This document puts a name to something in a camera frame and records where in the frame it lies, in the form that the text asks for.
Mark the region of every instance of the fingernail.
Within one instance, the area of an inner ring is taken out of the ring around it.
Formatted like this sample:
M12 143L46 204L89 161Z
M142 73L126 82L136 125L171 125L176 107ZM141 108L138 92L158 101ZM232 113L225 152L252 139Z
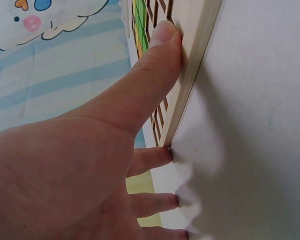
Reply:
M175 33L175 26L168 20L161 21L154 29L149 48L168 43Z

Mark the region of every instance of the pink cheek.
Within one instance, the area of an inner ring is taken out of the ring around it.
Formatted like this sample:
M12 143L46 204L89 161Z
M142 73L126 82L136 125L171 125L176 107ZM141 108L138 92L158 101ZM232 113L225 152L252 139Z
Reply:
M23 20L23 25L29 32L37 31L41 27L41 24L41 19L35 15L27 16Z

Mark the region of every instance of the white wall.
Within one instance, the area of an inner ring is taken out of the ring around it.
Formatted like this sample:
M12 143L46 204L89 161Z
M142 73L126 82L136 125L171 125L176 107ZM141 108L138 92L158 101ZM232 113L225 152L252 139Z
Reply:
M185 114L161 214L200 240L300 240L300 0L223 0Z

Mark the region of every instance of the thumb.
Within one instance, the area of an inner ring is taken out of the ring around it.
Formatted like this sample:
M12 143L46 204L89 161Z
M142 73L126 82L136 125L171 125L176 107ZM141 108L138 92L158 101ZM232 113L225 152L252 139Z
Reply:
M149 49L133 69L83 105L84 113L80 115L136 134L177 81L182 64L181 42L181 34L171 22L159 23Z

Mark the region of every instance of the finger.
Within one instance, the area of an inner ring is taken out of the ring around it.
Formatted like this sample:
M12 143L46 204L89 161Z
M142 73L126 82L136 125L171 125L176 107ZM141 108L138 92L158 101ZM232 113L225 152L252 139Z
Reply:
M171 230L159 226L143 227L144 240L188 240L188 232L183 229Z
M182 62L181 41L172 23L158 24L150 49L130 73L86 103L81 115L137 133L176 83Z
M172 154L165 147L135 149L127 178L143 174L154 168L162 167L171 161Z
M173 210L179 205L177 196L172 193L136 193L130 197L137 218Z

